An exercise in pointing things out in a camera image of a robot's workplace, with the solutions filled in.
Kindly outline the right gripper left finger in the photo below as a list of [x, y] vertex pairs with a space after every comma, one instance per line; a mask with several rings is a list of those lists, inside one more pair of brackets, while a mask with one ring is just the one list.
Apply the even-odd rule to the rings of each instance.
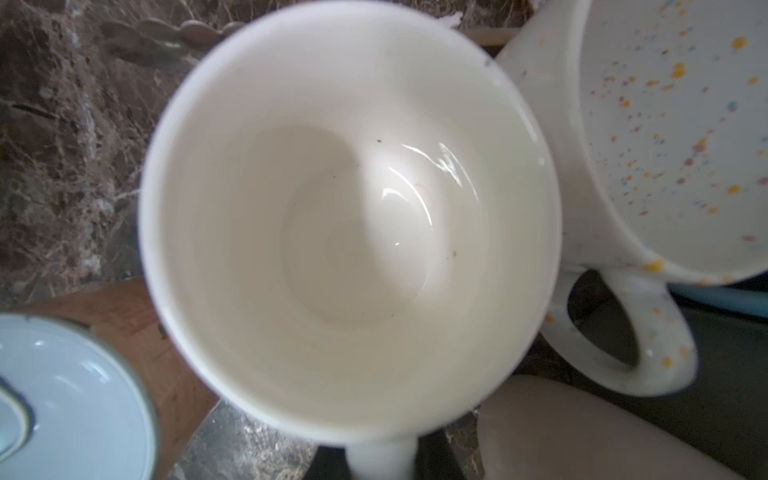
[[302, 480], [351, 480], [344, 448], [319, 446]]

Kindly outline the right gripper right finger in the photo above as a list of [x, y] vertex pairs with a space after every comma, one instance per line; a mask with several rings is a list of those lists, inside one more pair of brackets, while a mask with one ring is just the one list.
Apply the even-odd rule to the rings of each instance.
[[442, 429], [419, 438], [415, 473], [419, 480], [465, 479]]

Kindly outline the pale pink mug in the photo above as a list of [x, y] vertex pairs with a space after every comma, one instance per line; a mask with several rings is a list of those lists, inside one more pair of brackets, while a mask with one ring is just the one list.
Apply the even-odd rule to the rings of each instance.
[[480, 406], [488, 479], [734, 479], [652, 424], [572, 386], [514, 375]]

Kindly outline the white mug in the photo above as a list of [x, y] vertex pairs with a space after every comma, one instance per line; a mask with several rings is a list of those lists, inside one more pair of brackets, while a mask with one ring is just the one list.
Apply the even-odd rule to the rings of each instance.
[[418, 440], [527, 352], [558, 275], [553, 160], [480, 47], [376, 1], [291, 6], [207, 54], [141, 178], [141, 258], [184, 358], [256, 419], [412, 479]]

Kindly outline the blue butterfly mug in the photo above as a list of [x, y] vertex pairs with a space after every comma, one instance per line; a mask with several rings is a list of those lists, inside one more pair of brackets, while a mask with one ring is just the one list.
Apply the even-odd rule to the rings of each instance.
[[668, 289], [683, 298], [714, 308], [767, 318], [767, 293], [764, 291], [681, 284], [669, 284]]

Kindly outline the cream speckled mug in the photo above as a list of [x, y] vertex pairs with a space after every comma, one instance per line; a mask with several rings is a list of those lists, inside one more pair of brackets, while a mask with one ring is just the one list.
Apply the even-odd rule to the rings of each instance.
[[[698, 354], [668, 285], [727, 285], [767, 268], [766, 3], [547, 1], [497, 63], [558, 175], [561, 267], [542, 335], [607, 389], [686, 388]], [[635, 365], [569, 316], [589, 270], [625, 311]]]

